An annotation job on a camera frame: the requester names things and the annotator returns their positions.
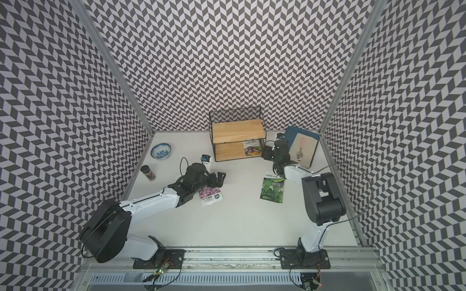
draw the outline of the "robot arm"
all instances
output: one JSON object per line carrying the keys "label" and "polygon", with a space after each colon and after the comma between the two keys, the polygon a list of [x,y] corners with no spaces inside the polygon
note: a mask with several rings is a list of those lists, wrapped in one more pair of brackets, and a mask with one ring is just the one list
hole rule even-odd
{"label": "robot arm", "polygon": [[274,148],[265,147],[262,157],[274,162],[274,173],[287,180],[302,185],[304,206],[309,219],[313,222],[306,233],[298,239],[296,253],[298,262],[306,264],[309,253],[322,249],[326,228],[337,222],[346,214],[346,206],[342,194],[332,173],[313,174],[291,160],[288,142],[280,138],[274,142]]}
{"label": "robot arm", "polygon": [[186,174],[163,190],[128,201],[103,201],[91,219],[83,226],[80,240],[99,262],[114,257],[158,260],[164,246],[154,237],[128,234],[131,225],[166,209],[179,207],[190,201],[203,186],[222,187],[225,173],[209,173],[201,163],[194,163]]}

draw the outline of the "metal spoon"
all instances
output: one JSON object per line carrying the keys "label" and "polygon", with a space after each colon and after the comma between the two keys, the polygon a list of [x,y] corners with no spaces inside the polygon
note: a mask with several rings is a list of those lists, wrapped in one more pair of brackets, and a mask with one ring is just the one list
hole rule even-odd
{"label": "metal spoon", "polygon": [[302,156],[304,155],[302,153],[303,146],[304,146],[304,137],[301,139],[301,148],[299,149],[299,152],[296,153],[296,158],[298,159],[298,161],[300,161],[302,159]]}

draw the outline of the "ceramic bowl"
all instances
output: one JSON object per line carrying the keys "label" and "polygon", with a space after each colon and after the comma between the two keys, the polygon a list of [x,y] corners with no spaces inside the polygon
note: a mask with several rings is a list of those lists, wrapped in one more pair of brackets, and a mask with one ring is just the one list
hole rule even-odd
{"label": "ceramic bowl", "polygon": [[151,156],[156,160],[164,160],[171,153],[171,146],[167,143],[159,143],[151,150]]}

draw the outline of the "spice jar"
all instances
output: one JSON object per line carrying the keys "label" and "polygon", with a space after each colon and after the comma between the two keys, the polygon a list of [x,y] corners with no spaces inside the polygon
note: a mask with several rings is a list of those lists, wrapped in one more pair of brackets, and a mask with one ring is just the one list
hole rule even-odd
{"label": "spice jar", "polygon": [[141,172],[147,177],[147,179],[149,179],[149,181],[154,181],[155,180],[155,174],[152,173],[149,166],[146,166],[146,165],[142,166],[141,167]]}

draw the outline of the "black cable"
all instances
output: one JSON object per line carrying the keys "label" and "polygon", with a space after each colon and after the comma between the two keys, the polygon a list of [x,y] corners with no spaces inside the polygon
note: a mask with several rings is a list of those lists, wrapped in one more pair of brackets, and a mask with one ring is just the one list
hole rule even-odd
{"label": "black cable", "polygon": [[160,287],[160,288],[157,288],[157,290],[160,290],[160,289],[164,288],[165,286],[168,286],[168,285],[170,285],[171,283],[175,282],[175,281],[178,279],[179,275],[181,274],[181,267],[182,267],[182,266],[183,266],[183,262],[181,262],[181,264],[179,265],[179,273],[178,273],[178,276],[176,276],[176,278],[175,278],[174,280],[172,280],[172,281],[171,281],[170,283],[168,283],[168,284],[163,285],[163,286]]}
{"label": "black cable", "polygon": [[298,284],[296,284],[296,283],[294,282],[294,280],[291,278],[291,270],[292,270],[294,267],[297,267],[297,266],[299,266],[299,265],[291,266],[290,272],[288,273],[288,275],[289,275],[289,277],[290,277],[290,280],[291,280],[291,282],[293,282],[293,284],[296,285],[296,287],[298,287],[298,288],[300,288],[300,289],[303,289],[303,290],[306,290],[306,291],[309,291],[309,290],[307,290],[306,288],[304,288],[303,286],[299,286]]}
{"label": "black cable", "polygon": [[276,256],[276,257],[280,257],[280,256],[277,256],[277,255],[275,254],[275,252],[278,251],[278,250],[285,250],[285,248],[280,247],[280,248],[274,249],[273,252],[274,252],[274,256]]}
{"label": "black cable", "polygon": [[[281,250],[281,249],[285,249],[285,248],[276,248],[276,249],[274,250],[274,255],[275,255],[275,251],[276,251],[276,250]],[[301,289],[303,289],[303,290],[309,291],[309,290],[307,290],[306,288],[301,287],[301,286],[299,286],[298,284],[296,284],[296,283],[294,282],[294,280],[291,278],[291,270],[292,270],[293,268],[297,267],[297,266],[304,267],[304,268],[313,268],[315,265],[320,264],[320,263],[325,259],[325,253],[324,253],[323,251],[320,251],[319,258],[320,258],[320,260],[319,260],[319,261],[316,261],[316,262],[315,262],[314,264],[312,264],[312,265],[298,264],[298,265],[291,266],[288,275],[289,275],[289,277],[290,277],[291,282],[293,282],[293,284],[295,284],[296,287],[299,287],[299,288],[301,288]]]}
{"label": "black cable", "polygon": [[94,230],[90,233],[90,235],[88,236],[88,238],[86,238],[86,241],[84,241],[84,243],[82,244],[81,246],[81,256],[82,257],[85,257],[85,258],[90,258],[90,257],[93,257],[93,256],[90,256],[90,257],[87,257],[84,255],[84,246],[86,245],[87,241],[89,240],[89,238],[94,234],[94,232],[107,220],[110,218],[110,216],[114,215],[116,212],[118,211],[118,208],[113,211],[110,215],[108,215],[104,220],[102,220],[102,222],[96,227],[94,228]]}
{"label": "black cable", "polygon": [[[338,165],[338,164],[348,164],[348,165],[351,165],[351,166],[353,166],[353,167],[355,167],[355,168],[361,170],[361,171],[364,173],[364,171],[363,171],[362,168],[360,168],[360,167],[358,167],[358,166],[356,166],[356,165],[354,165],[354,164],[351,164],[351,163],[349,163],[349,162],[337,162],[337,163],[328,165],[327,167],[323,167],[322,169],[318,170],[317,172],[320,172],[320,171],[322,171],[322,170],[325,169],[325,168],[328,168],[328,167],[330,167],[330,166],[335,166],[335,165]],[[321,248],[320,248],[320,243],[321,243],[321,241],[322,241],[323,235],[325,234],[325,231],[326,231],[330,226],[335,225],[335,224],[339,224],[339,223],[343,223],[343,222],[348,222],[348,221],[351,221],[351,220],[354,220],[354,219],[360,217],[362,214],[364,214],[364,213],[367,211],[367,207],[370,205],[370,203],[372,202],[373,199],[374,199],[374,192],[371,192],[370,198],[369,198],[369,202],[368,202],[366,205],[364,205],[364,207],[361,209],[361,212],[360,212],[358,215],[356,215],[356,216],[354,216],[354,217],[352,217],[352,218],[349,218],[349,219],[347,219],[347,220],[337,221],[337,222],[334,222],[334,223],[332,223],[332,224],[327,225],[327,227],[323,230],[323,233],[322,233],[322,236],[321,236],[321,238],[320,238],[320,240],[319,240],[319,243],[317,244],[317,246],[319,247],[319,249],[321,249]]]}
{"label": "black cable", "polygon": [[179,161],[179,174],[182,176],[183,174],[181,173],[181,163],[183,162],[183,159],[186,160],[186,163],[188,164],[188,167],[189,167],[189,162],[188,162],[188,159],[186,159],[185,157],[182,157],[181,158],[181,161]]}
{"label": "black cable", "polygon": [[356,166],[355,164],[352,164],[352,163],[350,163],[350,162],[336,162],[336,163],[334,163],[334,164],[331,164],[331,165],[325,166],[325,167],[323,167],[322,169],[320,169],[320,170],[318,170],[318,171],[315,171],[315,172],[313,171],[313,173],[314,173],[314,174],[316,174],[316,173],[319,173],[320,171],[322,171],[323,169],[326,169],[326,168],[328,168],[328,167],[331,167],[331,166],[340,165],[340,164],[347,164],[347,165],[351,165],[351,166],[353,166],[353,167],[355,167],[355,168],[357,168],[357,169],[360,169],[360,170],[362,170],[360,167],[358,167],[358,166]]}
{"label": "black cable", "polygon": [[[162,268],[164,266],[164,264],[165,263],[162,263],[160,266],[156,267],[155,269],[159,270],[160,268]],[[147,291],[150,291],[150,290],[154,291],[155,290],[155,281],[160,277],[160,275],[159,274],[157,274],[157,275],[152,274],[152,275],[147,276],[146,279],[144,279],[144,273],[142,273],[142,276],[143,276],[143,280],[142,280],[143,288],[146,289]],[[152,279],[152,286],[149,286],[149,288],[146,288],[144,286],[144,283],[147,282],[147,281],[150,281],[151,279]]]}

